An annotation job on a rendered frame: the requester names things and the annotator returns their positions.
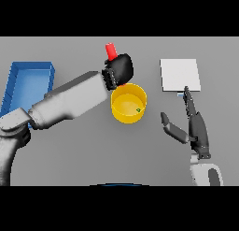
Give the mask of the pale square measuring scale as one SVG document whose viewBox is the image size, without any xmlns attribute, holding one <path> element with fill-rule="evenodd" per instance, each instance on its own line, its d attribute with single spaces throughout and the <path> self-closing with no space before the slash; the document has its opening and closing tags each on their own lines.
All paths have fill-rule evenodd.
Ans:
<svg viewBox="0 0 239 231">
<path fill-rule="evenodd" d="M 162 90 L 182 93 L 186 86 L 200 92 L 201 83 L 195 59 L 160 59 Z"/>
</svg>

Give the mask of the blue tray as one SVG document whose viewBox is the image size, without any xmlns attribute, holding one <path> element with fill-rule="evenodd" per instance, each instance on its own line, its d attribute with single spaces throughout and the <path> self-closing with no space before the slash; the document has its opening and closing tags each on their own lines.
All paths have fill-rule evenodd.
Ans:
<svg viewBox="0 0 239 231">
<path fill-rule="evenodd" d="M 0 108 L 0 131 L 12 132 L 22 125 L 37 127 L 37 106 L 52 90 L 52 62 L 12 62 Z"/>
</svg>

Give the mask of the red beaker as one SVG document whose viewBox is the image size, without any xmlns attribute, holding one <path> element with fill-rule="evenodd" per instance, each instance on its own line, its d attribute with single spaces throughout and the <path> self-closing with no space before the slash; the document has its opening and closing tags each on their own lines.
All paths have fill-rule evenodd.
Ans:
<svg viewBox="0 0 239 231">
<path fill-rule="evenodd" d="M 105 45 L 105 50 L 109 61 L 112 61 L 118 57 L 115 45 L 113 43 L 107 43 Z"/>
</svg>

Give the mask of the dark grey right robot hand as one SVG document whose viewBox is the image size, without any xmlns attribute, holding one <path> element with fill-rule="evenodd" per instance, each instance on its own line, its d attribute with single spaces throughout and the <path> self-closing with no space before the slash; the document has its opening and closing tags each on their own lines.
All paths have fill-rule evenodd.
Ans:
<svg viewBox="0 0 239 231">
<path fill-rule="evenodd" d="M 188 86 L 184 88 L 183 100 L 186 106 L 186 114 L 189 120 L 189 132 L 185 132 L 175 124 L 171 123 L 168 116 L 162 112 L 161 119 L 164 132 L 182 144 L 190 143 L 200 159 L 210 159 L 209 139 L 204 118 L 194 106 Z"/>
</svg>

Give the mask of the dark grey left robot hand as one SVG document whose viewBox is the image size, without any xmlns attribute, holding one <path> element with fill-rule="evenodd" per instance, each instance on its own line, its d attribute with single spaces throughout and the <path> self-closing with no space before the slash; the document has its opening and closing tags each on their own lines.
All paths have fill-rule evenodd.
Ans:
<svg viewBox="0 0 239 231">
<path fill-rule="evenodd" d="M 112 61 L 106 60 L 102 75 L 108 91 L 116 90 L 120 85 L 127 83 L 134 75 L 131 57 L 124 53 L 118 55 Z"/>
</svg>

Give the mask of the yellow bowl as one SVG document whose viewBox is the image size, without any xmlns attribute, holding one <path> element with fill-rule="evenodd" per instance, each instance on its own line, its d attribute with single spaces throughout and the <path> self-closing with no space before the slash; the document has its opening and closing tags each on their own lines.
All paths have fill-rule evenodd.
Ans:
<svg viewBox="0 0 239 231">
<path fill-rule="evenodd" d="M 143 117 L 147 103 L 146 92 L 134 83 L 119 86 L 110 96 L 112 115 L 116 120 L 125 124 L 137 123 Z"/>
</svg>

